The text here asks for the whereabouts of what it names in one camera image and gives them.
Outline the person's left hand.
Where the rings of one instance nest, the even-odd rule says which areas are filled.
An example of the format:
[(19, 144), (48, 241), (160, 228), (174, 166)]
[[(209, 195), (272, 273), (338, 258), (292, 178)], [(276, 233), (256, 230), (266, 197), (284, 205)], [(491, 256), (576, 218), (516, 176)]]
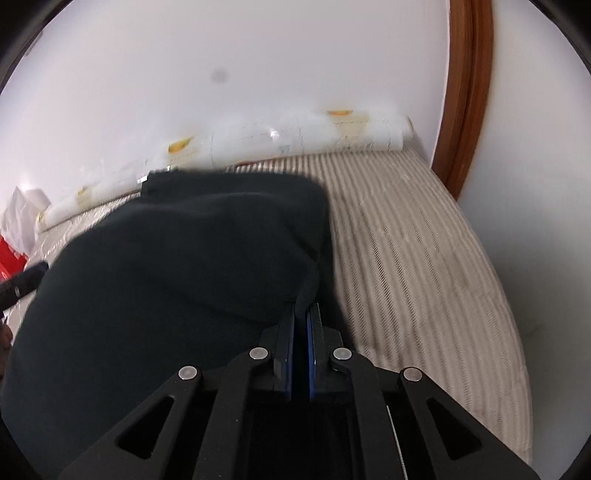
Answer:
[(5, 358), (9, 354), (12, 344), (13, 332), (8, 324), (2, 322), (0, 329), (0, 348), (2, 358)]

